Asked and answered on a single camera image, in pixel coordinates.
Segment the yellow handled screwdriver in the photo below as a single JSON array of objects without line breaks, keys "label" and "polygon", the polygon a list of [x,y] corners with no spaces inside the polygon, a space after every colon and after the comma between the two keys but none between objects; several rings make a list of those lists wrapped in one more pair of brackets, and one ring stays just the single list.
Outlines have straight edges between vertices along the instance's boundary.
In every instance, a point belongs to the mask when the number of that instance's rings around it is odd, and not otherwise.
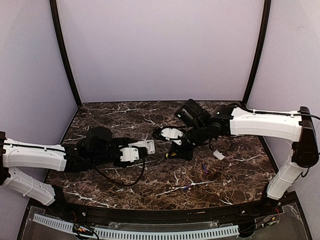
[{"label": "yellow handled screwdriver", "polygon": [[170,160],[170,159],[176,159],[176,158],[177,158],[176,153],[166,153],[162,157],[163,160]]}]

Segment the white battery cover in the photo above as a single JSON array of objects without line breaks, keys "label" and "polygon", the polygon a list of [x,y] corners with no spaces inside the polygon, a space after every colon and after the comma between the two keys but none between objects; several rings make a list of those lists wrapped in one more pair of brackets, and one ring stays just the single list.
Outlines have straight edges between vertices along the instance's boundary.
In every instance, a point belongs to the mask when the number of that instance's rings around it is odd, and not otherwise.
[{"label": "white battery cover", "polygon": [[219,152],[218,150],[215,150],[214,152],[213,152],[213,156],[215,157],[215,158],[217,158],[218,160],[220,160],[220,161],[222,161],[226,156],[225,155],[223,155],[221,152]]}]

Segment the white remote control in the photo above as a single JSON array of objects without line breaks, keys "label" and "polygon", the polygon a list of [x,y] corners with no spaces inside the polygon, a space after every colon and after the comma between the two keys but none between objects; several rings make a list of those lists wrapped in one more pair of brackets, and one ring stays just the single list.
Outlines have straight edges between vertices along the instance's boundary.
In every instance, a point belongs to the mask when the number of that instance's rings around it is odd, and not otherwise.
[{"label": "white remote control", "polygon": [[152,155],[156,152],[155,142],[154,140],[140,140],[137,142],[129,143],[128,146],[138,147],[138,148],[146,148],[147,154]]}]

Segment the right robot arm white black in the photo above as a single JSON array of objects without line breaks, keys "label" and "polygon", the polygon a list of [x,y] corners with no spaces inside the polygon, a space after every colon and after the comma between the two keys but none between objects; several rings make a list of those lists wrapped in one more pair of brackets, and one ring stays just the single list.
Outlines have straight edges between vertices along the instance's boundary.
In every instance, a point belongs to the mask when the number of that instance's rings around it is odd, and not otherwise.
[{"label": "right robot arm white black", "polygon": [[219,136],[263,136],[291,141],[292,157],[268,183],[266,196],[279,200],[285,191],[319,161],[314,116],[307,107],[298,111],[263,111],[240,105],[219,105],[212,113],[189,99],[174,114],[188,128],[166,127],[160,131],[165,140],[172,141],[168,157],[174,154],[187,160],[195,147]]}]

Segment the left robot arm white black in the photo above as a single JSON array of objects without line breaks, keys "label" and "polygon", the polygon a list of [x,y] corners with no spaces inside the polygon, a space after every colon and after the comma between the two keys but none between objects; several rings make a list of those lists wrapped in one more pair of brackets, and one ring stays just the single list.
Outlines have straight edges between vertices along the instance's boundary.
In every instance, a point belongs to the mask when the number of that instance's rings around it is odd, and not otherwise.
[{"label": "left robot arm white black", "polygon": [[23,173],[19,167],[50,169],[78,173],[99,165],[113,163],[126,167],[145,159],[154,144],[128,137],[114,138],[110,129],[90,128],[77,144],[40,145],[18,142],[0,133],[0,185],[45,206],[64,202],[64,194],[56,186],[42,183]]}]

